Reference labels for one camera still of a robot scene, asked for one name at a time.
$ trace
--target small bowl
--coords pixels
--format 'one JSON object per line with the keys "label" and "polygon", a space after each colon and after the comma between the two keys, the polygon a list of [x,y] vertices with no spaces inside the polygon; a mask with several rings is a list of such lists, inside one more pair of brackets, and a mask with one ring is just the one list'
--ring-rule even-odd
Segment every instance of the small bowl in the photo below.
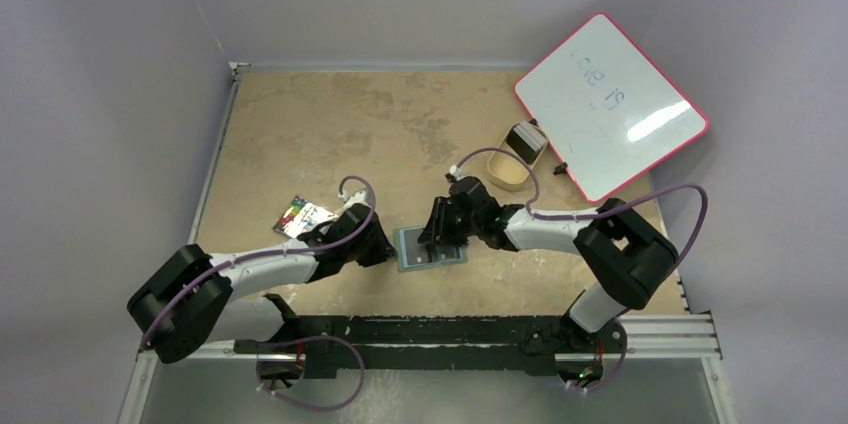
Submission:
{"label": "small bowl", "polygon": [[[542,136],[545,137],[545,141],[548,141],[548,135],[538,127],[536,127],[536,129],[538,129]],[[506,143],[506,138],[509,136],[510,131],[512,131],[512,128],[506,132],[498,147],[513,154],[517,154],[515,150]],[[544,152],[545,150],[542,149],[542,152],[536,156],[536,159],[528,164],[530,169],[533,169],[536,162],[538,162]],[[507,191],[517,191],[521,189],[521,186],[523,186],[527,178],[530,177],[530,173],[527,172],[527,169],[525,169],[521,163],[506,154],[501,154],[500,152],[493,152],[489,156],[489,161],[486,164],[486,170],[488,171],[487,174],[489,181],[501,189],[506,189]]]}

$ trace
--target colorful card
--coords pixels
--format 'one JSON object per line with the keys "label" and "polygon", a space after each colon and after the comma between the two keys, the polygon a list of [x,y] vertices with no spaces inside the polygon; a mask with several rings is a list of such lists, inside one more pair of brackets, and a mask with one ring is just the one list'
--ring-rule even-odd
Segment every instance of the colorful card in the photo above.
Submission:
{"label": "colorful card", "polygon": [[280,216],[273,229],[291,238],[296,238],[304,232],[311,231],[318,224],[338,217],[300,196],[294,196],[289,205],[290,207]]}

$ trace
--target beige work surface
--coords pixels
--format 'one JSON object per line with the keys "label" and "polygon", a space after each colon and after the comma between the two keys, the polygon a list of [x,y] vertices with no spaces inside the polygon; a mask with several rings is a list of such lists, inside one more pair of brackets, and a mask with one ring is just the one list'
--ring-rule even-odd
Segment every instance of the beige work surface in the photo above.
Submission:
{"label": "beige work surface", "polygon": [[[336,209],[339,180],[368,179],[389,239],[400,227],[423,225],[433,198],[446,195],[444,174],[470,151],[497,145],[527,114],[513,93],[512,72],[250,72],[244,76],[224,138],[201,222],[207,252],[237,252],[283,242],[271,230],[295,194]],[[516,192],[485,179],[488,155],[463,170],[477,175],[503,203],[523,203],[531,182]],[[536,164],[540,209],[590,205],[547,150]],[[355,183],[349,191],[357,190]],[[632,199],[650,191],[643,177],[617,193]],[[654,203],[641,206],[660,225]],[[595,282],[572,254],[494,251],[473,239],[469,262],[400,273],[392,260],[368,269],[346,265],[333,277],[274,292],[299,314],[517,315],[565,311]],[[683,314],[674,279],[645,313]]]}

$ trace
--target whiteboard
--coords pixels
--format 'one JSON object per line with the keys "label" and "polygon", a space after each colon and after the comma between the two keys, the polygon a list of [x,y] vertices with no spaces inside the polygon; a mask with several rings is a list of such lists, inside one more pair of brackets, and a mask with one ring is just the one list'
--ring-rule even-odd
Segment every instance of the whiteboard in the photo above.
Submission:
{"label": "whiteboard", "polygon": [[591,202],[709,127],[606,14],[586,21],[521,78],[515,92]]}

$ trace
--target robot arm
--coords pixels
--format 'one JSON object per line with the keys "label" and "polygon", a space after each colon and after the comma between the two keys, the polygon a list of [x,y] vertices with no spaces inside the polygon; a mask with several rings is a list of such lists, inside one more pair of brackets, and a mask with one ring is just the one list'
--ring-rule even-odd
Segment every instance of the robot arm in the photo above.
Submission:
{"label": "robot arm", "polygon": [[[531,214],[523,205],[499,205],[479,179],[462,177],[451,184],[449,197],[434,201],[419,244],[463,245],[474,235],[493,249],[582,256],[598,283],[578,296],[560,321],[568,340],[580,346],[617,316],[643,309],[677,261],[674,246],[632,209],[607,219],[575,218],[622,204],[609,199],[599,208]],[[627,243],[619,248],[615,241],[622,239]]]}
{"label": "robot arm", "polygon": [[[363,225],[369,213],[363,195],[355,194],[336,220],[281,246],[238,254],[207,254],[196,244],[184,246],[130,298],[127,310],[145,334],[160,319],[149,343],[166,364],[185,358],[205,342],[276,336],[283,330],[281,323],[285,327],[286,321],[297,317],[279,296],[269,294],[258,303],[233,301],[272,287],[335,275],[348,262],[370,267],[392,259],[395,249],[376,213],[353,239],[341,242]],[[204,273],[209,277],[184,292]],[[172,305],[179,293],[184,296]],[[171,310],[160,318],[166,306]],[[246,322],[240,319],[245,306],[268,312],[259,313],[263,315],[259,321]]]}

